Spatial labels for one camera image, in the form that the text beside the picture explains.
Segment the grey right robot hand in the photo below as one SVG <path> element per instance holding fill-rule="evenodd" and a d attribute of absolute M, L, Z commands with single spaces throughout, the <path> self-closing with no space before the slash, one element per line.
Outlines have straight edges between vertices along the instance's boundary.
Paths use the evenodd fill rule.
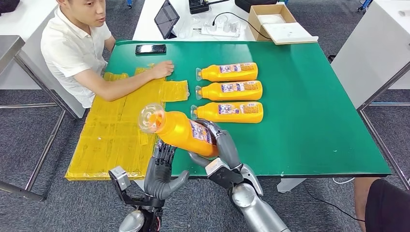
<path fill-rule="evenodd" d="M 237 148 L 227 130 L 221 129 L 216 123 L 205 119 L 197 119 L 195 122 L 205 126 L 211 133 L 212 142 L 218 149 L 217 158 L 214 160 L 206 159 L 194 152 L 188 152 L 190 159 L 197 165 L 205 168 L 206 173 L 210 174 L 220 168 L 226 168 L 235 173 L 240 173 L 243 166 L 240 161 Z"/>

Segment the person's hand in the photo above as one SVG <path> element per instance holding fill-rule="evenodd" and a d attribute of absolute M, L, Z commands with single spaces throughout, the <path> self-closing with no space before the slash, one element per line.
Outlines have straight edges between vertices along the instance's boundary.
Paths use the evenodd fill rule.
<path fill-rule="evenodd" d="M 149 76 L 151 79 L 160 79 L 170 76 L 174 71 L 174 67 L 174 64 L 170 60 L 160 62 L 149 70 Z"/>

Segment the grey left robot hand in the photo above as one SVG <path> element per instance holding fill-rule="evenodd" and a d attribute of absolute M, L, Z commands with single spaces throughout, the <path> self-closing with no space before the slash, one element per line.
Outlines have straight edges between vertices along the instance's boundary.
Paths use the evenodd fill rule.
<path fill-rule="evenodd" d="M 157 141 L 146 171 L 145 194 L 158 200 L 166 200 L 188 181 L 190 175 L 188 170 L 182 171 L 176 179 L 171 178 L 175 151 L 175 146 L 162 140 Z"/>

